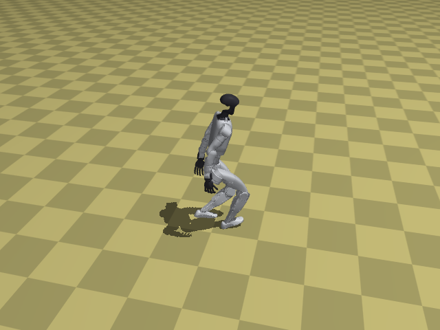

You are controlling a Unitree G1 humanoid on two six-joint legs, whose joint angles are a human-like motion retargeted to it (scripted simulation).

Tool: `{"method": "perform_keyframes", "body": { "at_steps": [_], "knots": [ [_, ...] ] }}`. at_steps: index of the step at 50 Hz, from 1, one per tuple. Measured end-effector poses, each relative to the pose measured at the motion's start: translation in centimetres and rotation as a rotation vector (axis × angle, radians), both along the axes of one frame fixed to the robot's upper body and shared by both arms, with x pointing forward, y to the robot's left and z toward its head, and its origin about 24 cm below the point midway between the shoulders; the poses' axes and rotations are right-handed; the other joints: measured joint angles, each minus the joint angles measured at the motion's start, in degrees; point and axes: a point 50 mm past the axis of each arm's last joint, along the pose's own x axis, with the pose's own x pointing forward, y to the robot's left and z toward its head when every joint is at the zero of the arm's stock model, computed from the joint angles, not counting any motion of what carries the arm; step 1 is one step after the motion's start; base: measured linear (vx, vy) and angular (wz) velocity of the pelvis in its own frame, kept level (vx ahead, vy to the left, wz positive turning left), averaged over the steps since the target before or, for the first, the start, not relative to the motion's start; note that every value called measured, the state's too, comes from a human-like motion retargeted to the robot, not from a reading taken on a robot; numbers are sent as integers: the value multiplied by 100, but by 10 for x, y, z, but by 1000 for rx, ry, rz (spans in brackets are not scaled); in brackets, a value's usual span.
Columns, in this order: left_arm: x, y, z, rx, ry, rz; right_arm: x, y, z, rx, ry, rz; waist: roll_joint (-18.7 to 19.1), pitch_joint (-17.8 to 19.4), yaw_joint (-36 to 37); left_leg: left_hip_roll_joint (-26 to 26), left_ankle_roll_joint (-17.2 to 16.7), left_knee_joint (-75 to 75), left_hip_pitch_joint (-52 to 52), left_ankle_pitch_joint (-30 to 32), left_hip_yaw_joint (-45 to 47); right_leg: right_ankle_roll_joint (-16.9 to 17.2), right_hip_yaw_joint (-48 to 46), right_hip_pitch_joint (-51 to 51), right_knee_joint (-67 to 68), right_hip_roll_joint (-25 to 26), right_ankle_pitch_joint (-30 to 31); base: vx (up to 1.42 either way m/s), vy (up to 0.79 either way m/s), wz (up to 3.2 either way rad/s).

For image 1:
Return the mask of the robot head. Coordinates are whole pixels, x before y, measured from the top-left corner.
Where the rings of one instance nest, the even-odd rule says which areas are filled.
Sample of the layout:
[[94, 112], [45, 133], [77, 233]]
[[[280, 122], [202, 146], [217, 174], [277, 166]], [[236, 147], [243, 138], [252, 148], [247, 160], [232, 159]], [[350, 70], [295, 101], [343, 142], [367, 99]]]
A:
[[[233, 115], [234, 114], [234, 108], [239, 104], [239, 99], [232, 95], [232, 94], [224, 94], [222, 95], [222, 97], [220, 98], [220, 101], [222, 104], [226, 105], [227, 107], [230, 106], [230, 108], [228, 110], [223, 110], [219, 115], [217, 115], [217, 119], [219, 120], [225, 120], [226, 117], [228, 117], [228, 115]], [[230, 120], [228, 118], [228, 120]]]

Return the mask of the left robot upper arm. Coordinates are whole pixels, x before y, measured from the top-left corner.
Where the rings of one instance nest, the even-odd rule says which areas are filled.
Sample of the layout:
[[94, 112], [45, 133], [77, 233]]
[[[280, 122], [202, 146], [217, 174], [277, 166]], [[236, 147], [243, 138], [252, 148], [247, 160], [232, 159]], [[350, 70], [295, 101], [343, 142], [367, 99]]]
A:
[[[215, 116], [216, 114], [218, 114], [218, 113], [221, 113], [221, 112], [217, 111], [217, 112], [214, 114], [214, 116]], [[213, 118], [214, 118], [214, 117], [213, 117]], [[213, 119], [212, 119], [212, 120], [213, 120]], [[211, 126], [212, 126], [212, 122], [210, 123], [209, 127], [207, 128], [207, 130], [206, 130], [206, 132], [205, 132], [205, 139], [206, 139], [207, 141], [209, 141]]]

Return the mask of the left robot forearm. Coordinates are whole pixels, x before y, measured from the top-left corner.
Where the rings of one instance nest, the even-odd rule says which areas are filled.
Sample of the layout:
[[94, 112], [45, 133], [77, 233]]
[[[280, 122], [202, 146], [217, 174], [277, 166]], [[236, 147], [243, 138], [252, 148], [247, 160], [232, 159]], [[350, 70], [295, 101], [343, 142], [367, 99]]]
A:
[[202, 141], [201, 141], [201, 145], [199, 147], [199, 152], [198, 152], [199, 153], [199, 158], [204, 158], [206, 149], [208, 148], [208, 143], [209, 143], [209, 141], [207, 141], [205, 139], [205, 136], [204, 136]]

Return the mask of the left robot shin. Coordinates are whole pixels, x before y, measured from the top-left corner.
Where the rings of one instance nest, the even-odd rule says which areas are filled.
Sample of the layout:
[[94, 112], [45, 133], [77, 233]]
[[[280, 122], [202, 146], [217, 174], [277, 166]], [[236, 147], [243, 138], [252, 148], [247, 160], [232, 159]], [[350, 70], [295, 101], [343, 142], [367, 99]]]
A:
[[224, 202], [226, 202], [235, 195], [235, 194], [233, 196], [226, 195], [224, 192], [224, 188], [222, 188], [215, 196], [213, 196], [212, 199], [202, 208], [203, 209], [202, 210], [203, 212], [201, 211], [202, 213], [205, 213], [204, 211], [207, 212], [207, 210], [210, 211], [213, 208], [220, 206], [221, 204], [223, 204]]

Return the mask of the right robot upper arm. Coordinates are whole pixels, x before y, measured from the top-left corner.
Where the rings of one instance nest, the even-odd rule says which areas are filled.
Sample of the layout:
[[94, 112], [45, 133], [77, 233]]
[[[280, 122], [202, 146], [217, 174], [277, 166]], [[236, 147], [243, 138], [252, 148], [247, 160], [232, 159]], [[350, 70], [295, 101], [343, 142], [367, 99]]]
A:
[[232, 133], [231, 128], [227, 124], [224, 124], [219, 129], [219, 133], [216, 136], [216, 138], [212, 141], [211, 145], [207, 148], [206, 154], [208, 155], [209, 152], [211, 152], [211, 151], [216, 152], [216, 149], [219, 148], [223, 144], [223, 142], [230, 137], [231, 133]]

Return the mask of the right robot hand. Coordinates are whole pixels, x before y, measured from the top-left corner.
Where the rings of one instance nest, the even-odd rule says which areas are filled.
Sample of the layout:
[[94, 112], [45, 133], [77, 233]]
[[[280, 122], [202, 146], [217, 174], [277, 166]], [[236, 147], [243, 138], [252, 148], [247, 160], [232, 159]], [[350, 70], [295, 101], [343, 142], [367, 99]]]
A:
[[[216, 190], [218, 190], [218, 188], [213, 184], [213, 182], [212, 182], [212, 173], [210, 173], [210, 179], [205, 179], [204, 178], [204, 180], [205, 180], [205, 183], [204, 183], [204, 189], [205, 189], [205, 192], [208, 192], [208, 193], [216, 193], [215, 191], [214, 191], [214, 189], [213, 189], [213, 187], [216, 189]], [[207, 189], [207, 190], [206, 190]], [[212, 190], [211, 190], [212, 189]], [[210, 191], [209, 191], [210, 190]]]

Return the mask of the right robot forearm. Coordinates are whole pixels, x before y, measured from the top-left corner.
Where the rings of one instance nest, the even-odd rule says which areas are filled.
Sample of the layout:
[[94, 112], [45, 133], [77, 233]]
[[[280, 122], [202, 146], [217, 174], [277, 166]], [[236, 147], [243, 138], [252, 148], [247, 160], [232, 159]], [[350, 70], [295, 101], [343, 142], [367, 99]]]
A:
[[212, 163], [214, 162], [214, 159], [216, 157], [217, 153], [215, 151], [211, 151], [209, 152], [208, 156], [205, 157], [205, 164], [204, 164], [204, 178], [205, 179], [210, 179], [210, 173], [212, 170]]

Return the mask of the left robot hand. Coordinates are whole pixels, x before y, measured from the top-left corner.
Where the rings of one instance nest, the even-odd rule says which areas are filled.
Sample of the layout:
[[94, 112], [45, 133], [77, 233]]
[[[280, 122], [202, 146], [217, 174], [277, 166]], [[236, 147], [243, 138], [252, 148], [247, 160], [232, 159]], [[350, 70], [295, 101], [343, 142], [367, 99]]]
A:
[[[205, 155], [204, 155], [204, 157], [205, 157]], [[201, 173], [202, 173], [202, 175], [204, 175], [204, 172], [203, 172], [204, 158], [199, 158], [199, 153], [198, 153], [197, 154], [197, 159], [198, 160], [195, 163], [194, 173], [196, 174], [196, 169], [197, 169], [197, 175], [198, 175], [198, 170], [199, 170], [199, 176], [201, 176]]]

